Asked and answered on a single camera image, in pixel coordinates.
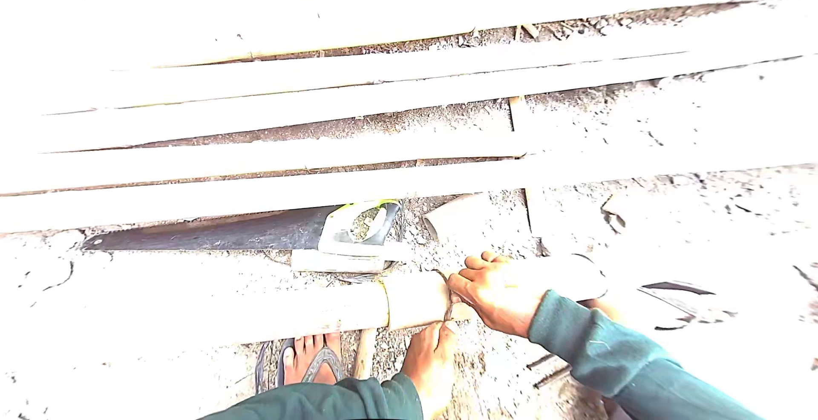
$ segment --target finger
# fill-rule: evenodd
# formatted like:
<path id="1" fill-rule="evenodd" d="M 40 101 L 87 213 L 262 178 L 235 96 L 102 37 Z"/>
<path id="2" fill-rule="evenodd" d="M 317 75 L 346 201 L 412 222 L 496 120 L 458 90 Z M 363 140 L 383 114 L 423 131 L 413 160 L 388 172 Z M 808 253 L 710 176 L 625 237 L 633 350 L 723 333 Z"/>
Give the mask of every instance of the finger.
<path id="1" fill-rule="evenodd" d="M 465 266 L 473 270 L 482 270 L 488 267 L 488 262 L 479 257 L 468 256 L 465 258 Z"/>
<path id="2" fill-rule="evenodd" d="M 460 276 L 469 281 L 477 281 L 477 278 L 480 276 L 480 270 L 473 270 L 471 268 L 463 268 L 461 271 L 457 272 Z"/>
<path id="3" fill-rule="evenodd" d="M 454 321 L 446 321 L 440 327 L 440 336 L 438 338 L 437 352 L 442 352 L 447 358 L 451 358 L 455 354 L 455 346 L 457 345 L 457 324 Z"/>
<path id="4" fill-rule="evenodd" d="M 488 263 L 508 262 L 508 261 L 511 260 L 506 256 L 501 256 L 499 254 L 491 252 L 490 250 L 485 251 L 483 253 L 482 257 L 483 257 L 483 260 L 485 260 Z"/>
<path id="5" fill-rule="evenodd" d="M 442 321 L 432 322 L 426 329 L 421 331 L 424 333 L 424 343 L 429 346 L 431 350 L 438 347 L 438 339 L 440 338 L 440 328 L 444 325 Z"/>
<path id="6" fill-rule="evenodd" d="M 446 281 L 446 285 L 450 291 L 455 292 L 455 294 L 466 302 L 471 304 L 475 303 L 475 297 L 471 293 L 471 289 L 473 288 L 472 282 L 468 279 L 463 278 L 458 273 L 452 273 L 449 276 L 449 280 Z"/>

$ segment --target split bamboo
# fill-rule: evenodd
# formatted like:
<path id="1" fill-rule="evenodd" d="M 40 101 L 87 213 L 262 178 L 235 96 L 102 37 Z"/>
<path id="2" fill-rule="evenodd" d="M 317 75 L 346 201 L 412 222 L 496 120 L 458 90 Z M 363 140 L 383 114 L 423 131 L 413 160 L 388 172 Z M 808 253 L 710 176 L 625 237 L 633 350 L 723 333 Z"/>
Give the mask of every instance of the split bamboo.
<path id="1" fill-rule="evenodd" d="M 392 161 L 522 156 L 528 150 L 528 142 L 513 132 L 459 132 L 29 154 L 0 164 L 0 173 L 9 176 L 0 181 L 0 195 Z"/>
<path id="2" fill-rule="evenodd" d="M 555 155 L 549 160 L 533 156 L 525 160 L 0 196 L 0 233 L 227 216 L 389 197 L 459 195 L 818 161 L 815 150 L 803 144 L 793 139 L 770 149 L 760 149 L 740 143 L 721 143 L 718 147 L 656 147 L 651 153 L 645 153 L 644 148 L 604 148 L 594 153 Z"/>
<path id="3" fill-rule="evenodd" d="M 521 23 L 753 0 L 3 1 L 17 3 L 4 9 L 4 25 L 25 30 L 3 36 L 5 66 L 124 70 L 252 60 Z M 38 19 L 31 20 L 33 15 Z M 55 28 L 76 31 L 53 38 Z"/>
<path id="4" fill-rule="evenodd" d="M 636 80 L 818 52 L 805 36 L 713 41 L 706 49 L 646 58 L 503 70 L 428 80 L 397 81 L 246 98 L 186 102 L 111 112 L 35 116 L 18 123 L 6 147 L 17 152 L 62 152 L 122 147 L 225 132 L 251 131 L 467 101 L 508 98 Z"/>

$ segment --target foot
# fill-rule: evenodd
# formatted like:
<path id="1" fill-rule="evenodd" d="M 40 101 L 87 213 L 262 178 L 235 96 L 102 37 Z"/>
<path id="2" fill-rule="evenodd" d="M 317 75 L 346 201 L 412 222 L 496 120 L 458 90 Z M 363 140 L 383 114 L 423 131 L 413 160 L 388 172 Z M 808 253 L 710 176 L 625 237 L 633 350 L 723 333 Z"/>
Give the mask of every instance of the foot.
<path id="1" fill-rule="evenodd" d="M 430 324 L 414 334 L 406 349 L 401 373 L 415 384 L 426 420 L 440 415 L 452 399 L 457 344 L 454 329 L 454 321 Z"/>
<path id="2" fill-rule="evenodd" d="M 319 334 L 316 336 L 306 336 L 295 339 L 295 348 L 287 348 L 284 350 L 284 384 L 292 385 L 293 383 L 301 383 L 304 374 L 307 373 L 310 363 L 315 359 L 315 355 L 326 345 L 330 350 L 341 357 L 341 334 L 334 332 L 331 334 Z M 325 383 L 333 385 L 335 375 L 332 373 L 330 364 L 324 362 L 318 373 L 315 375 L 314 383 Z"/>

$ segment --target bamboo pole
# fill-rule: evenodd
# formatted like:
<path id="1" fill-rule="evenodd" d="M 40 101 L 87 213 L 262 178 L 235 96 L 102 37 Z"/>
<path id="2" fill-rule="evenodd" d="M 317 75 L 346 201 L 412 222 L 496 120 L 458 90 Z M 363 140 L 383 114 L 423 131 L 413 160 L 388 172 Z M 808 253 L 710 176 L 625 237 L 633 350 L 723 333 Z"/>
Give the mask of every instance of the bamboo pole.
<path id="1" fill-rule="evenodd" d="M 94 259 L 81 258 L 75 262 L 77 270 L 97 268 Z M 128 266 L 119 260 L 115 263 L 121 268 Z M 123 291 L 111 295 L 88 282 L 73 279 L 82 284 L 67 290 L 84 291 L 83 296 L 68 296 L 63 292 L 57 294 L 61 300 L 41 300 L 38 306 L 21 309 L 13 316 L 5 314 L 2 322 L 9 328 L 28 329 L 26 342 L 33 345 L 47 342 L 47 336 L 71 335 L 73 337 L 68 339 L 71 342 L 65 342 L 68 346 L 89 345 L 107 352 L 112 348 L 116 350 L 118 345 L 133 349 L 165 344 L 182 348 L 207 347 L 382 328 L 390 324 L 389 311 L 394 306 L 411 310 L 411 321 L 418 325 L 443 319 L 448 288 L 440 275 L 424 272 L 398 275 L 396 279 L 402 281 L 392 282 L 388 287 L 371 282 L 332 288 L 276 290 L 275 293 L 247 291 L 235 294 L 216 288 L 220 293 L 189 291 L 184 293 L 185 300 L 179 300 L 179 290 L 161 295 L 157 293 L 161 287 L 148 288 L 150 299 L 140 300 L 138 294 Z M 173 273 L 166 280 L 177 288 L 187 285 L 181 284 L 184 278 Z M 413 287 L 411 295 L 403 291 L 408 287 Z M 410 300 L 411 303 L 403 304 L 399 300 Z M 412 306 L 415 302 L 426 306 L 415 308 Z M 453 319 L 475 317 L 466 304 L 456 305 L 452 310 Z M 271 315 L 274 316 L 271 323 L 260 325 L 258 315 L 249 310 L 277 312 Z"/>
<path id="2" fill-rule="evenodd" d="M 15 67 L 189 66 L 740 1 L 752 0 L 25 0 L 4 9 L 4 24 L 25 31 L 4 35 L 3 60 Z M 55 28 L 76 31 L 53 38 Z"/>
<path id="3" fill-rule="evenodd" d="M 16 152 L 121 147 L 176 138 L 251 131 L 467 101 L 508 98 L 635 80 L 651 80 L 818 52 L 805 36 L 713 41 L 706 49 L 648 58 L 503 70 L 110 112 L 36 116 L 18 123 L 5 146 Z"/>
<path id="4" fill-rule="evenodd" d="M 522 156 L 513 132 L 399 133 L 345 139 L 18 155 L 0 164 L 0 195 L 435 158 Z"/>
<path id="5" fill-rule="evenodd" d="M 717 147 L 656 147 L 651 153 L 645 153 L 644 148 L 603 148 L 593 153 L 558 154 L 550 160 L 533 156 L 525 160 L 0 196 L 0 233 L 227 216 L 389 197 L 459 195 L 818 161 L 815 151 L 804 143 L 809 142 L 788 138 L 770 149 L 744 143 L 719 143 Z"/>

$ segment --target green sleeve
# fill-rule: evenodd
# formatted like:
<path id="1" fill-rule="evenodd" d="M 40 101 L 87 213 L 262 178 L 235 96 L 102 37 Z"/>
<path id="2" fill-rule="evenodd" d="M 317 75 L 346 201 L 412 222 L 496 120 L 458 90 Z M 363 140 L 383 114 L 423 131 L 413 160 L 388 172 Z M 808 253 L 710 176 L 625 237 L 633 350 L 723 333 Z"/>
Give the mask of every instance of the green sleeve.
<path id="1" fill-rule="evenodd" d="M 687 373 L 645 335 L 554 291 L 540 303 L 528 334 L 570 363 L 579 383 L 615 400 L 635 420 L 761 418 Z"/>
<path id="2" fill-rule="evenodd" d="M 421 398 L 403 373 L 378 384 L 376 378 L 345 378 L 334 385 L 281 386 L 205 417 L 207 420 L 401 418 L 421 420 Z"/>

